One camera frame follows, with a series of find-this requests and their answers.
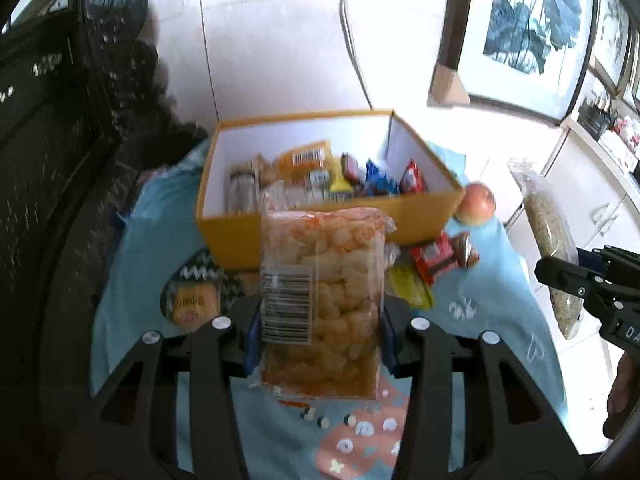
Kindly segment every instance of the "red candy package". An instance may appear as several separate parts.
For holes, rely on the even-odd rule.
[[[400,181],[400,191],[407,193],[425,193],[427,184],[424,181],[422,172],[413,159],[409,160],[409,165],[404,170]]]
[[[440,234],[433,243],[413,248],[410,252],[418,274],[429,286],[433,286],[441,274],[460,266],[453,245],[444,233]]]

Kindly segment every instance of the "clear plastic bag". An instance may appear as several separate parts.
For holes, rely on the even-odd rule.
[[[373,208],[262,216],[262,381],[285,395],[375,399],[385,234]]]
[[[511,160],[509,170],[524,197],[524,209],[541,256],[578,264],[578,249],[571,236],[562,208],[549,183],[533,171],[531,164]],[[558,328],[566,339],[578,332],[582,320],[582,301],[561,290],[549,288]]]

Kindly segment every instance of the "bolt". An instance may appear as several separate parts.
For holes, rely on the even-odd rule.
[[[160,341],[160,334],[155,330],[150,330],[142,335],[142,342],[145,345],[155,345],[158,341]]]
[[[482,334],[482,340],[489,345],[497,345],[500,342],[500,336],[497,333],[488,330]]]
[[[414,317],[411,320],[411,326],[416,330],[427,330],[430,327],[431,323],[425,317]]]
[[[218,316],[214,318],[211,324],[213,325],[213,328],[217,328],[218,330],[226,330],[231,326],[231,319],[229,319],[227,316]]]

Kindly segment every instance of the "cable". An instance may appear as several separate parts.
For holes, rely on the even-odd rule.
[[[349,24],[349,0],[340,0],[338,13],[340,14],[340,26],[342,27],[342,34],[344,35],[344,43],[347,47],[349,59],[351,59],[351,64],[356,71],[356,76],[358,76],[358,81],[360,82],[360,86],[362,87],[364,97],[369,104],[369,108],[373,110],[371,97],[369,97],[369,90],[367,89],[367,84],[364,81],[362,69],[360,67],[360,63],[358,62],[358,55],[356,54],[355,42],[353,41],[353,33],[351,32],[351,25]]]

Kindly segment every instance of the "open cardboard box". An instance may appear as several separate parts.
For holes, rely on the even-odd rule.
[[[296,146],[328,139],[335,156],[350,153],[364,167],[369,158],[388,163],[400,180],[409,160],[424,174],[428,193],[360,198],[306,206],[313,211],[350,207],[382,209],[396,222],[388,236],[400,246],[436,238],[464,195],[458,181],[424,141],[392,110],[293,114],[218,124],[204,167],[196,223],[217,263],[225,269],[260,266],[260,214],[226,215],[228,170],[261,153],[274,160]]]

